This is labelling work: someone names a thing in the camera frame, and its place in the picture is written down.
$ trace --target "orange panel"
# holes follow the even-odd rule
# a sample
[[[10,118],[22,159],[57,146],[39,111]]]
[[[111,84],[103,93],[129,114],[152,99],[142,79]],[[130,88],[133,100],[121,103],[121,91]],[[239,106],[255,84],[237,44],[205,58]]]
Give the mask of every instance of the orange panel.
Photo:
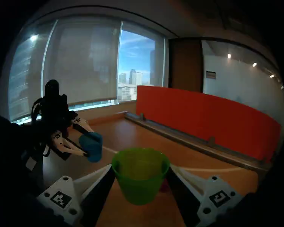
[[[136,113],[146,119],[258,160],[270,160],[281,126],[268,115],[232,100],[179,89],[138,86]]]

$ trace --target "wall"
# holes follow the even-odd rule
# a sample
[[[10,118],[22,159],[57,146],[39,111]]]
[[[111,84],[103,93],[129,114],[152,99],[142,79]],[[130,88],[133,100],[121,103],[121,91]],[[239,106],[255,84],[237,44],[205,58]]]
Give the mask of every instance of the wall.
[[[192,92],[203,89],[203,54],[199,40],[169,41],[169,87]]]
[[[216,72],[216,79],[206,78],[206,71]],[[204,55],[203,92],[227,98],[255,108],[281,126],[279,145],[284,138],[284,91],[274,78],[256,67],[219,56]]]

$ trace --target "roller shade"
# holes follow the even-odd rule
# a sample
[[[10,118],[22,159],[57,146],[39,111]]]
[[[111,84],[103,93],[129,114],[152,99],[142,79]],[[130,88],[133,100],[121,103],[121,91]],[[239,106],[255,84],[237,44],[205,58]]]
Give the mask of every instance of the roller shade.
[[[117,99],[120,25],[103,17],[59,19],[45,58],[43,92],[55,79],[69,104]]]
[[[53,23],[23,34],[9,72],[8,109],[11,121],[29,115],[40,98],[40,73],[45,46]]]

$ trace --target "white wall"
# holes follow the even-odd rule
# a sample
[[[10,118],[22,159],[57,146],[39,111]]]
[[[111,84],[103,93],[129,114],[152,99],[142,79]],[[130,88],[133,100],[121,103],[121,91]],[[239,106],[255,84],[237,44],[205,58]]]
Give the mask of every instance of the white wall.
[[[216,79],[206,78],[206,71],[216,72]],[[219,56],[204,55],[203,92],[227,98],[255,108],[275,119],[284,138],[284,91],[275,78],[256,67]]]

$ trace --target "wooden table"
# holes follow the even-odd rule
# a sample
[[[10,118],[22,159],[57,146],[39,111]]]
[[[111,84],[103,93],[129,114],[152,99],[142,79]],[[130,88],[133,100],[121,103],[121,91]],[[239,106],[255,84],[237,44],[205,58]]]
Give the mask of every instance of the wooden table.
[[[236,167],[229,163],[192,150],[179,143],[164,138],[133,122],[124,119],[123,113],[89,121],[91,128],[103,137],[103,154],[98,163],[90,163],[85,158],[72,155],[66,161],[54,152],[44,158],[43,171],[46,185],[51,185],[63,175],[73,179],[87,175],[111,163],[114,154],[133,147],[154,148],[164,153],[170,162],[184,167],[202,178],[219,175],[238,193],[246,195],[257,189],[256,172]],[[78,144],[81,134],[70,130],[70,138]],[[127,202],[118,182],[112,185],[97,226],[185,226],[171,191],[159,192],[153,202],[135,206]]]

